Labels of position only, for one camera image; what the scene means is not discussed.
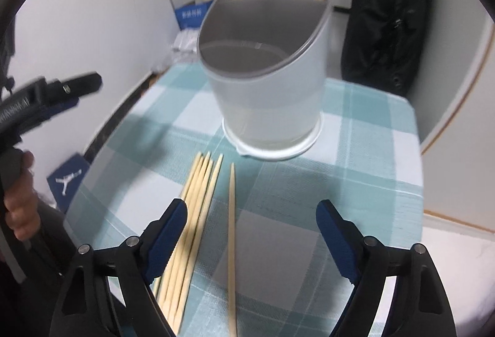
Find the table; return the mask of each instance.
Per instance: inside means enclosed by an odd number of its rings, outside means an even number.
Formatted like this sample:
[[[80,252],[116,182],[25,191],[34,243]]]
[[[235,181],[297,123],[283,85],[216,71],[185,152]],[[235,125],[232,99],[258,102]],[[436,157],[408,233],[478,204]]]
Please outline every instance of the table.
[[[319,234],[316,205],[330,199],[364,235],[409,248],[421,240],[423,187],[409,103],[335,79],[325,89],[316,144],[294,159],[262,162],[240,157],[224,138],[199,64],[172,67],[97,155],[69,208],[66,230],[77,245],[117,246],[180,194],[197,151],[211,151],[214,159],[223,153],[180,335],[228,335],[227,200],[234,162],[239,336],[328,336],[352,285]],[[381,305],[370,335],[380,335],[387,311]]]

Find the finger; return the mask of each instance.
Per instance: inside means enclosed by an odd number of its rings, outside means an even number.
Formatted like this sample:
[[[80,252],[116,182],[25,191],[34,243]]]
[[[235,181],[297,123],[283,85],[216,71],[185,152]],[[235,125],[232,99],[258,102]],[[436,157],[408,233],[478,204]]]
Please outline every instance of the finger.
[[[31,221],[29,224],[18,228],[14,231],[15,237],[20,241],[25,241],[32,238],[41,227],[40,216],[36,216],[34,221]]]
[[[36,196],[33,190],[33,175],[28,170],[23,170],[19,179],[5,192],[3,201],[8,211],[14,211],[33,196]]]
[[[7,212],[5,216],[5,222],[11,230],[23,227],[33,218],[38,215],[38,210],[35,204],[26,205],[18,208],[13,212]]]
[[[25,169],[29,169],[34,164],[34,155],[31,151],[25,151],[22,156],[22,167]]]

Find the blue gripper pad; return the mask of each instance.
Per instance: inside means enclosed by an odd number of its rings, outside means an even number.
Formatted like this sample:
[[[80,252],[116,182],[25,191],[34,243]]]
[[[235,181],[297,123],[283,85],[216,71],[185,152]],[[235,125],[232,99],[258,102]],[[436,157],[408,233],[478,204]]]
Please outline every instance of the blue gripper pad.
[[[144,262],[143,276],[148,284],[163,274],[186,221],[186,204],[181,199],[174,199],[161,218],[149,223],[141,234],[140,256]]]
[[[316,207],[316,223],[327,244],[338,271],[356,285],[361,278],[358,265],[363,255],[363,235],[354,223],[345,221],[330,200],[322,200]]]

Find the black backpack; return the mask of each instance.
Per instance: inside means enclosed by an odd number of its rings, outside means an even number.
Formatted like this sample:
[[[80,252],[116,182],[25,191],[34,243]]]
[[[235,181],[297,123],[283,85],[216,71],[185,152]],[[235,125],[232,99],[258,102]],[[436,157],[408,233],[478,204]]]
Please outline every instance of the black backpack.
[[[352,0],[342,78],[405,96],[417,74],[431,0]]]

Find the jordan logo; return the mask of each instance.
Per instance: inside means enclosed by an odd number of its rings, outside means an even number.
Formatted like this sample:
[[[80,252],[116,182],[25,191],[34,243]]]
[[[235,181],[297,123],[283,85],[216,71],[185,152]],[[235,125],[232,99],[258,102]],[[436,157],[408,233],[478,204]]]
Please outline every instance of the jordan logo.
[[[65,193],[67,192],[67,185],[69,184],[69,182],[75,177],[78,177],[82,173],[83,173],[82,170],[78,170],[78,172],[73,172],[72,174],[64,176],[62,179],[60,178],[55,179],[55,182],[57,182],[58,184],[63,184],[62,196],[65,196]]]

